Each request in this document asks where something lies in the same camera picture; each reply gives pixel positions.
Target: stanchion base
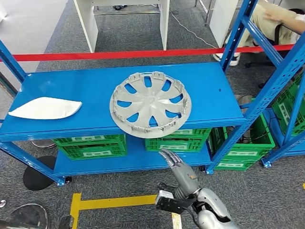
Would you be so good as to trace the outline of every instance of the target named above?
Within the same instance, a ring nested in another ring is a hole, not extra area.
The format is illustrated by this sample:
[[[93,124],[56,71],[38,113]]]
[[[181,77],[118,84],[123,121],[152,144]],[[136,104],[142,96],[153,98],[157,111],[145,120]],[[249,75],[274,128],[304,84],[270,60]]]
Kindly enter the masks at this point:
[[[38,157],[38,160],[53,169],[56,158],[54,156],[41,156]],[[32,191],[43,190],[53,184],[53,182],[53,180],[31,167],[27,167],[23,173],[23,184],[26,188]]]
[[[17,228],[34,228],[48,229],[49,220],[47,211],[38,204],[26,204],[13,211],[5,219],[10,225],[18,225]]]

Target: white shoe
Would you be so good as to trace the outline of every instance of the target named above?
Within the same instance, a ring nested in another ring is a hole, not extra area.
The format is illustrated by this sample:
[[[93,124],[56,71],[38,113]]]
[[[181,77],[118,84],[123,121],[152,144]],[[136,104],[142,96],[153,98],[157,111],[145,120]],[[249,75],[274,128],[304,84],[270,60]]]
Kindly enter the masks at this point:
[[[221,61],[222,56],[224,54],[222,53],[216,53],[213,54],[214,59],[217,61]],[[230,66],[236,66],[239,62],[240,59],[240,53],[239,52],[236,52],[234,53],[234,56],[232,58],[232,60],[230,62]]]

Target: robot finger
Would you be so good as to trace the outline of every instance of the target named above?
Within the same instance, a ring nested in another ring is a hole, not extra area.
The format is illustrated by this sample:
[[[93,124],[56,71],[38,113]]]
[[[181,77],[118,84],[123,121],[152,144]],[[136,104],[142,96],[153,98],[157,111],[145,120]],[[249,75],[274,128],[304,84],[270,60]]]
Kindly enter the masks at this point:
[[[173,168],[175,165],[175,162],[172,161],[172,159],[171,157],[169,157],[168,154],[166,154],[163,150],[159,151],[159,153],[161,156],[163,156],[170,168]]]
[[[170,158],[172,158],[172,160],[175,163],[175,165],[178,165],[178,163],[181,162],[181,159],[179,158],[177,154],[173,153],[170,150],[167,150],[167,149],[162,149],[163,152],[166,152],[168,156],[169,156]]]

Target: round metal base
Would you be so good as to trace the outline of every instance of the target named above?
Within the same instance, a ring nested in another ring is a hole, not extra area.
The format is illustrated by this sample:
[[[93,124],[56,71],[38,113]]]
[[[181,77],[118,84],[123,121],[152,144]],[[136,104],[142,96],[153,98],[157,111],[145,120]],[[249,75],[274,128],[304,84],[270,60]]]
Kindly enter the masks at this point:
[[[5,221],[10,225],[18,226],[17,228],[49,228],[47,211],[38,204],[23,205],[13,211]]]
[[[50,149],[53,147],[55,147],[56,144],[50,139],[47,140],[32,140],[32,143],[35,146],[39,147],[39,148],[47,148]]]

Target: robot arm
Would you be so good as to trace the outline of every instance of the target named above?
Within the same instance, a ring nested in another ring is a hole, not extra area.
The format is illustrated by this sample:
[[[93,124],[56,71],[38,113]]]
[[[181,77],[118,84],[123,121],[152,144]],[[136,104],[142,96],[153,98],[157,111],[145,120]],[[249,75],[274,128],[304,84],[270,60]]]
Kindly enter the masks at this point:
[[[156,199],[157,209],[181,214],[184,210],[191,212],[188,207],[191,205],[198,215],[198,223],[194,219],[194,223],[200,229],[238,229],[215,193],[200,188],[198,177],[191,167],[169,150],[162,149],[160,154],[172,169],[178,186],[159,184],[160,191]]]

